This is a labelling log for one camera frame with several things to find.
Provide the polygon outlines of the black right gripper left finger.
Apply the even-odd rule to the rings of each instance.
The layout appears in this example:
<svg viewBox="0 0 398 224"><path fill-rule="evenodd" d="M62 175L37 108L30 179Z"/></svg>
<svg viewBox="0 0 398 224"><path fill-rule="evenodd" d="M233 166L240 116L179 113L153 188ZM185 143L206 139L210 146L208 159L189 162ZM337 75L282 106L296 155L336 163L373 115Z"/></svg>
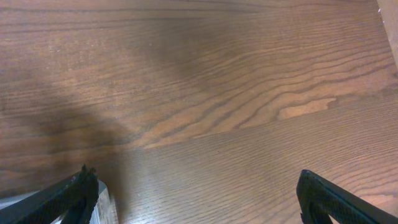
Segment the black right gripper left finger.
<svg viewBox="0 0 398 224"><path fill-rule="evenodd" d="M52 223L63 215L62 223L86 224L98 198L96 170L83 166L76 174L1 209L1 223Z"/></svg>

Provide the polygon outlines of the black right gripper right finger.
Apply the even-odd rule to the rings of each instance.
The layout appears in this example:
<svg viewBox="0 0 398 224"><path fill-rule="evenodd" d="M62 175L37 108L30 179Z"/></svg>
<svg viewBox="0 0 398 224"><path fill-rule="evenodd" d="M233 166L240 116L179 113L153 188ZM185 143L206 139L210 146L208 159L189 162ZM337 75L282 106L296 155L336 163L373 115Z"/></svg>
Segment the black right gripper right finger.
<svg viewBox="0 0 398 224"><path fill-rule="evenodd" d="M296 193L304 224L332 224L333 220L349 224L397 223L397 217L310 170L301 171Z"/></svg>

